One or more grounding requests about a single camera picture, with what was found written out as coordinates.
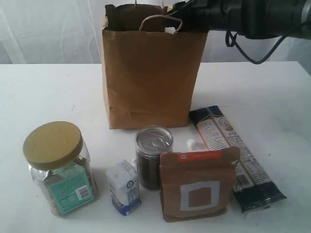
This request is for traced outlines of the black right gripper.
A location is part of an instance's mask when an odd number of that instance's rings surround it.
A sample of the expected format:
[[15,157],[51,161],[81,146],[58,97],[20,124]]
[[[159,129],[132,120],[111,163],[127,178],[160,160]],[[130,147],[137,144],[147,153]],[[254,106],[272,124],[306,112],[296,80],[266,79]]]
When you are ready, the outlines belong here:
[[167,16],[181,19],[181,32],[208,32],[210,0],[189,0],[175,3]]

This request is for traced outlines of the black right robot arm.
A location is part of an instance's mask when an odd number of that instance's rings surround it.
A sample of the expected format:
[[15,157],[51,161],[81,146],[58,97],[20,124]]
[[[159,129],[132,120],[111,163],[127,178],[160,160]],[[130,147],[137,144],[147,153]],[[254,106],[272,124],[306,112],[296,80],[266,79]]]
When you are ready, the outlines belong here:
[[309,0],[189,0],[174,4],[167,15],[182,19],[184,31],[230,30],[248,39],[311,37]]

